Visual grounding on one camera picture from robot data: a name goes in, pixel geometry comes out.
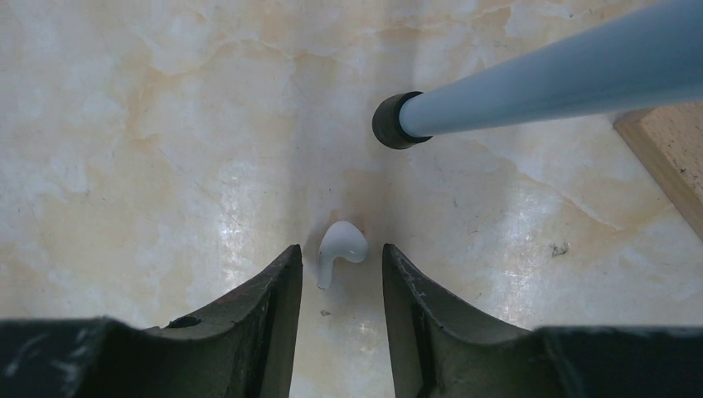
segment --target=white pole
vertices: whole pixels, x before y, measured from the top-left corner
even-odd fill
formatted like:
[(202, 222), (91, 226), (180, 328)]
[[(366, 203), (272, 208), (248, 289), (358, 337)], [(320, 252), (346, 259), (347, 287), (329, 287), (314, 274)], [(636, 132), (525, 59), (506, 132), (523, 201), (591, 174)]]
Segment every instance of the white pole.
[(402, 149), (437, 134), (702, 99), (703, 0), (675, 0), (440, 89), (390, 97), (374, 133)]

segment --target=black rubber cap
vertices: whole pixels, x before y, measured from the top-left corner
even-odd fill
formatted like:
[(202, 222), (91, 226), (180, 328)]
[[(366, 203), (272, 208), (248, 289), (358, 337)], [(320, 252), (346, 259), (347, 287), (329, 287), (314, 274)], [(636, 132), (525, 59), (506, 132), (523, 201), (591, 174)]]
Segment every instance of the black rubber cap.
[(423, 143), (432, 137), (413, 137), (400, 127), (400, 108), (407, 100), (420, 95), (419, 91), (393, 95), (378, 105), (371, 120), (374, 135), (388, 148), (406, 149), (417, 143)]

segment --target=wooden board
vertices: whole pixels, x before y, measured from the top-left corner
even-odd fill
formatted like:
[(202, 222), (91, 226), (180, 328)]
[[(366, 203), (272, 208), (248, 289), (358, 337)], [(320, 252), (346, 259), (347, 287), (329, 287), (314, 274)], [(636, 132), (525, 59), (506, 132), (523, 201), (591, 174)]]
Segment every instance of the wooden board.
[(703, 102), (636, 110), (615, 129), (703, 240)]

